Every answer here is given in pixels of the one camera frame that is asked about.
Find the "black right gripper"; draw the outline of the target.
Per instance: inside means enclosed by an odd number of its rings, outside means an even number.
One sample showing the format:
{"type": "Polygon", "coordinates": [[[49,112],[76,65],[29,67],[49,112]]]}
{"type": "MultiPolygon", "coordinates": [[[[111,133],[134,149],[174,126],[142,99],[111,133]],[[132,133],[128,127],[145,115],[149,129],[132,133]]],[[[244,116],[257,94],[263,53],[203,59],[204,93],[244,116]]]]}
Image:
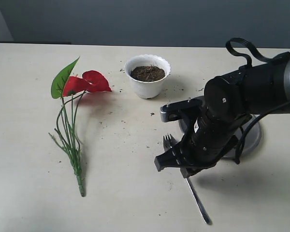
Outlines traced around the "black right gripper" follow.
{"type": "Polygon", "coordinates": [[[238,119],[224,121],[214,116],[208,108],[203,108],[196,119],[180,120],[180,128],[187,140],[174,145],[155,157],[158,172],[165,168],[180,168],[183,178],[189,178],[202,170],[213,168],[216,163],[238,142],[235,131],[238,119]],[[183,165],[180,155],[187,162],[183,165]]]}

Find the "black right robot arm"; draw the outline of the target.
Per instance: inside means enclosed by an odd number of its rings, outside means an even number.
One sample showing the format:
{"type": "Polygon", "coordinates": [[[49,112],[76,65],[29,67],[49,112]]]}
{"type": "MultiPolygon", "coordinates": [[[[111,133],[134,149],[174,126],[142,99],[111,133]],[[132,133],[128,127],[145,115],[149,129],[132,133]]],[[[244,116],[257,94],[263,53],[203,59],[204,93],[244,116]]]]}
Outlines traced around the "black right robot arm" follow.
{"type": "Polygon", "coordinates": [[[202,96],[164,105],[160,114],[163,122],[185,127],[182,139],[155,157],[158,171],[179,168],[187,178],[214,167],[230,150],[239,163],[254,125],[270,114],[290,114],[290,53],[216,76],[202,96]]]}

